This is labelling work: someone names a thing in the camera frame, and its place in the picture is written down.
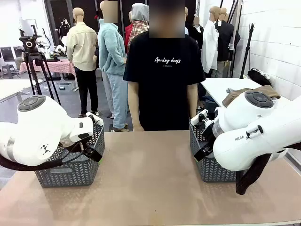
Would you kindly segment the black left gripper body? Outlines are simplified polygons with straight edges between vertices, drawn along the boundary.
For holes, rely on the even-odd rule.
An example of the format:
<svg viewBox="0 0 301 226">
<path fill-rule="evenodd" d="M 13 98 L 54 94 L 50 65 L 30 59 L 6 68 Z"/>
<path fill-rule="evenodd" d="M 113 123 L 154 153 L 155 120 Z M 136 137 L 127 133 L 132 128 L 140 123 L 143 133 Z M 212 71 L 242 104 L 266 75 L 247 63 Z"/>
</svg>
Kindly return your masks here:
<svg viewBox="0 0 301 226">
<path fill-rule="evenodd" d="M 84 142 L 80 142 L 79 146 L 81 149 L 81 153 L 83 155 L 85 155 L 87 158 L 90 158 L 97 163 L 100 163 L 103 156 L 99 152 L 97 152 L 94 148 L 90 147 Z"/>
</svg>

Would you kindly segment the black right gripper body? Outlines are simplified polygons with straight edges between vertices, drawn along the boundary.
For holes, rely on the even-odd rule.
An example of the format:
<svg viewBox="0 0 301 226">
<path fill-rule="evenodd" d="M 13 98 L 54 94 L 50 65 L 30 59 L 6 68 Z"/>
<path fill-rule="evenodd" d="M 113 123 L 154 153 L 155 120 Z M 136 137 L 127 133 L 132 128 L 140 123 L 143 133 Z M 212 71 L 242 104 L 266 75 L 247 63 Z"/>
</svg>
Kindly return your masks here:
<svg viewBox="0 0 301 226">
<path fill-rule="evenodd" d="M 202 136 L 207 141 L 204 149 L 206 153 L 211 153 L 213 151 L 213 145 L 215 142 L 215 136 L 213 134 L 214 122 L 202 122 L 199 128 L 203 131 Z"/>
</svg>

